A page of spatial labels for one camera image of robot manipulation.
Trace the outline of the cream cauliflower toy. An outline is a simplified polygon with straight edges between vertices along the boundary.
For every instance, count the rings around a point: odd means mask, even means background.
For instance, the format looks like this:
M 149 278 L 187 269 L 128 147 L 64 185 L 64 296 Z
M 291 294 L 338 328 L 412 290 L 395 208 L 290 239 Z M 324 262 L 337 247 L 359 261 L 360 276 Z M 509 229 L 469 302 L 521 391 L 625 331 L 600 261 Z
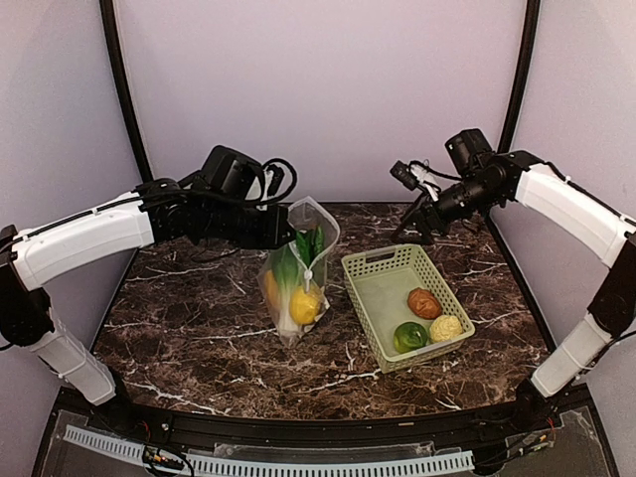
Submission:
M 434 320 L 429 328 L 429 339 L 432 343 L 440 343 L 458 337 L 463 333 L 463 327 L 458 317 L 441 315 Z

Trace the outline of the brown bun toy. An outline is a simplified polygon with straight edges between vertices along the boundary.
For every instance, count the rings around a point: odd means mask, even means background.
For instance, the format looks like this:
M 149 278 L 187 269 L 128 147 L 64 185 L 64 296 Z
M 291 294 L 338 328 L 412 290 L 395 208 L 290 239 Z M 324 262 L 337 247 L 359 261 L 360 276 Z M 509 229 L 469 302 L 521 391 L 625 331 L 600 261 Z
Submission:
M 407 306 L 419 318 L 434 320 L 442 315 L 442 307 L 435 296 L 423 288 L 413 289 L 407 297 Z

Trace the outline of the green yellow pepper toy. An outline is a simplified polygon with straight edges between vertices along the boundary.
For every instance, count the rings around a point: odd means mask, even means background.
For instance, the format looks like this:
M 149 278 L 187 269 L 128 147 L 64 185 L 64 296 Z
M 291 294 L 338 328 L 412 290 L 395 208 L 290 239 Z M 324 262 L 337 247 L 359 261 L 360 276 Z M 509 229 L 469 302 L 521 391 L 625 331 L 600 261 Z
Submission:
M 394 331 L 394 348 L 401 354 L 423 348 L 427 341 L 426 329 L 416 322 L 404 322 Z

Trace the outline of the green cucumber toy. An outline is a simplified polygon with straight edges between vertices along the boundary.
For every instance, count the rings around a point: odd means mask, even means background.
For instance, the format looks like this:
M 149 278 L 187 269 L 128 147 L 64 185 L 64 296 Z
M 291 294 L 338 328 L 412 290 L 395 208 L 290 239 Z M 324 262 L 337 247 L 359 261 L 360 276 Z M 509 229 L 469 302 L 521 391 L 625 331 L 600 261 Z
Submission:
M 307 231 L 297 231 L 296 248 L 302 262 L 309 267 L 325 248 L 325 234 L 321 226 Z

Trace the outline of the bok choy toy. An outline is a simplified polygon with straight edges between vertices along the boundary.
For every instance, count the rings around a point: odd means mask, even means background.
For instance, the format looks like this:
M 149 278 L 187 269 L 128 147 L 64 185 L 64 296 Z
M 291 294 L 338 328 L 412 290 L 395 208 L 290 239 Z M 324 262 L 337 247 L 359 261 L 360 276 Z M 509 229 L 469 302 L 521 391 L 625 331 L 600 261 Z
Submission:
M 278 333 L 282 339 L 291 343 L 302 336 L 305 327 L 312 326 L 315 323 L 298 325 L 292 320 L 289 314 L 291 295 L 299 286 L 302 286 L 306 291 L 311 286 L 318 286 L 312 282 L 312 277 L 306 278 L 305 273 L 309 272 L 309 269 L 300 259 L 295 241 L 285 245 L 273 254 L 272 271 L 278 284 L 280 297 Z

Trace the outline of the yellow lemon toy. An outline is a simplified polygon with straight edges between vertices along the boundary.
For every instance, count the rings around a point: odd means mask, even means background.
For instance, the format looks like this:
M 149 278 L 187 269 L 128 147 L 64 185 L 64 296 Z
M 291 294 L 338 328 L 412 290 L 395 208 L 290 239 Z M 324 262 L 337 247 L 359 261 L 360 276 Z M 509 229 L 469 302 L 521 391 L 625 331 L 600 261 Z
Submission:
M 318 287 L 311 286 L 306 291 L 299 286 L 289 301 L 289 314 L 298 325 L 310 325 L 315 322 L 322 306 L 322 294 Z

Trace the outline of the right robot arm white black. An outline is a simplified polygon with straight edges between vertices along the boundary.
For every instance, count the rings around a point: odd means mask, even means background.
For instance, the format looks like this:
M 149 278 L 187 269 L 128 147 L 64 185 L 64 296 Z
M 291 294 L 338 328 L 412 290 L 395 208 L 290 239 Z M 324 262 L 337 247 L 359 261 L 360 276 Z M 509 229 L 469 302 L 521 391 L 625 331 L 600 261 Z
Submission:
M 516 203 L 554 224 L 606 270 L 580 321 L 529 377 L 532 393 L 508 407 L 508 423 L 527 431 L 544 417 L 544 399 L 590 370 L 611 347 L 634 336 L 635 221 L 590 198 L 552 163 L 527 151 L 482 153 L 463 166 L 456 183 L 437 191 L 424 180 L 422 162 L 396 161 L 392 176 L 421 192 L 400 225 L 414 227 L 430 244 L 454 221 Z

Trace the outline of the clear polka dot zip bag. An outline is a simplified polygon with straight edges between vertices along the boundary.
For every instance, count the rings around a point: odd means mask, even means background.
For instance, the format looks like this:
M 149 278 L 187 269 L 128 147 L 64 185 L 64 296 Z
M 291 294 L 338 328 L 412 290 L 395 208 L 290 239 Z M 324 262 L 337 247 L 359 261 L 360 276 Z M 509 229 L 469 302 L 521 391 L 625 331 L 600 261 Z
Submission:
M 311 197 L 293 203 L 288 220 L 292 241 L 268 255 L 258 284 L 281 343 L 293 348 L 330 307 L 327 261 L 341 228 Z

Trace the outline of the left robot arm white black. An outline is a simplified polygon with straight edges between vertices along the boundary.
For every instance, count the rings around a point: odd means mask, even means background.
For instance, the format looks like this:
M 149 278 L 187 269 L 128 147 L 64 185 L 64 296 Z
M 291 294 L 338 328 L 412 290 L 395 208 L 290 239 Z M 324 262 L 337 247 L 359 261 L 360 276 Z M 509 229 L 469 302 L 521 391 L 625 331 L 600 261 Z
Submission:
M 33 229 L 1 232 L 1 336 L 47 365 L 119 433 L 140 424 L 113 372 L 63 322 L 48 286 L 113 255 L 186 238 L 222 239 L 242 249 L 275 249 L 293 235 L 288 210 L 172 180 L 138 186 L 102 205 Z

